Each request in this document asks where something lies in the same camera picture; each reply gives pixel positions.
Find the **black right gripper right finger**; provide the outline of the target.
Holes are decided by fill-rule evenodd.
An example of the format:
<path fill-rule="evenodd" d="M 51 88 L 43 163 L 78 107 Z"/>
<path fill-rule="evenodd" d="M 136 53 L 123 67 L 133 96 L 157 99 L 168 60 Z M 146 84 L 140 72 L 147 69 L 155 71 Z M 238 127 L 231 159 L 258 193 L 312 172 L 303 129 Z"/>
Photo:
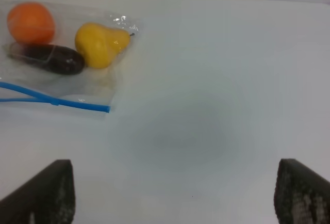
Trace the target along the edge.
<path fill-rule="evenodd" d="M 279 223 L 329 223 L 329 181 L 296 159 L 281 159 L 274 209 Z"/>

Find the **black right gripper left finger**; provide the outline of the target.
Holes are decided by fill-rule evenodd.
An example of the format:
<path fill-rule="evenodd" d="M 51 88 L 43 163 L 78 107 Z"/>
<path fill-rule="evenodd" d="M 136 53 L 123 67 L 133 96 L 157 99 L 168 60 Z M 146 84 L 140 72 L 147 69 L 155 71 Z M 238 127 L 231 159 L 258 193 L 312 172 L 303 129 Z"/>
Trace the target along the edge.
<path fill-rule="evenodd" d="M 73 166 L 58 159 L 1 200 L 1 223 L 72 223 L 75 211 Z"/>

